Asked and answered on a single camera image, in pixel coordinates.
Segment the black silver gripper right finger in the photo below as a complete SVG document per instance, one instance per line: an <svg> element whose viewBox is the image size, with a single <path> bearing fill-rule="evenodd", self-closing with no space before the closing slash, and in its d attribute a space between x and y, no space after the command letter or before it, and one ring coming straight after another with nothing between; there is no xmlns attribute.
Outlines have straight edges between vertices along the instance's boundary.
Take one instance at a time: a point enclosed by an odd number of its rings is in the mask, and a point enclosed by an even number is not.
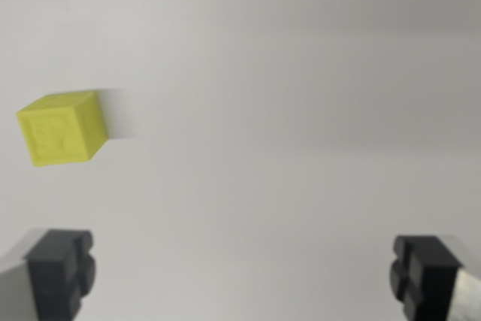
<svg viewBox="0 0 481 321"><path fill-rule="evenodd" d="M409 321L479 320L480 254L455 236L399 235L389 270Z"/></svg>

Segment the black silver gripper left finger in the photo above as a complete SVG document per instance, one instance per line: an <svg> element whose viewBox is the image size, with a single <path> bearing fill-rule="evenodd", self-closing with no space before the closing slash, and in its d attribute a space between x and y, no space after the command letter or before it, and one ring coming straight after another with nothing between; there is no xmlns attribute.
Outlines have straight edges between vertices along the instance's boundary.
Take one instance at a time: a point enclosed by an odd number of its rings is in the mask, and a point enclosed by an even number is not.
<svg viewBox="0 0 481 321"><path fill-rule="evenodd" d="M95 283L90 230L37 228L1 254L2 320L74 320Z"/></svg>

